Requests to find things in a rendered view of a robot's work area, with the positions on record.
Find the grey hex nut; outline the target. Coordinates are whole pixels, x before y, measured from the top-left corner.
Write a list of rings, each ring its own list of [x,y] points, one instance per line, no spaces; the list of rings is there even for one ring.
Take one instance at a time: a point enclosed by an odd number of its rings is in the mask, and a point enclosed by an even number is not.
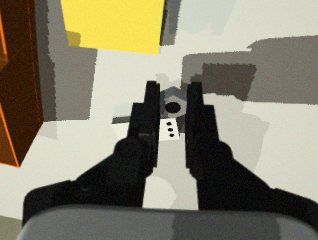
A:
[[[187,92],[172,86],[160,91],[160,114],[176,118],[186,114]]]

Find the white domino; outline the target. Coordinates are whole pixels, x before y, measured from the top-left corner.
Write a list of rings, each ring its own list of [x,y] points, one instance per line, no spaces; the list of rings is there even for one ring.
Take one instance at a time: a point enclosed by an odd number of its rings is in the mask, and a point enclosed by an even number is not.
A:
[[[126,138],[130,116],[113,118],[112,126],[119,138]],[[160,114],[159,141],[180,139],[177,117],[169,118]]]

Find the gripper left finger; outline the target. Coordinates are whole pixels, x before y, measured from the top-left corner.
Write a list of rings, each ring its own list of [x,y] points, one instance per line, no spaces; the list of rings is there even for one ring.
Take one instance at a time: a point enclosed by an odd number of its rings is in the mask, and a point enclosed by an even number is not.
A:
[[[157,167],[159,131],[160,83],[147,81],[144,103],[133,103],[127,136],[115,144],[113,154],[76,180],[29,191],[23,201],[22,229],[38,212],[61,205],[143,208],[146,178]]]

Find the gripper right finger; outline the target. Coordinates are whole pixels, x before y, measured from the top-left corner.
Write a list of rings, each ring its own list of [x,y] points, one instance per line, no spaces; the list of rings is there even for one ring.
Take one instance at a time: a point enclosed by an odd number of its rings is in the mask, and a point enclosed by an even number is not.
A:
[[[230,146],[219,140],[214,105],[204,108],[201,82],[188,84],[184,123],[186,169],[196,179],[198,210],[278,213],[318,231],[316,201],[270,188],[233,158]]]

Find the orange bin with nuts and bolts label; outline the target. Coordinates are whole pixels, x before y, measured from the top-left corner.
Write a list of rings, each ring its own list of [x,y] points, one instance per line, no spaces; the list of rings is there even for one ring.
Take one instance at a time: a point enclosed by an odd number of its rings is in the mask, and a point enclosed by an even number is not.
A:
[[[44,123],[34,0],[0,0],[0,32],[0,164],[20,168]]]

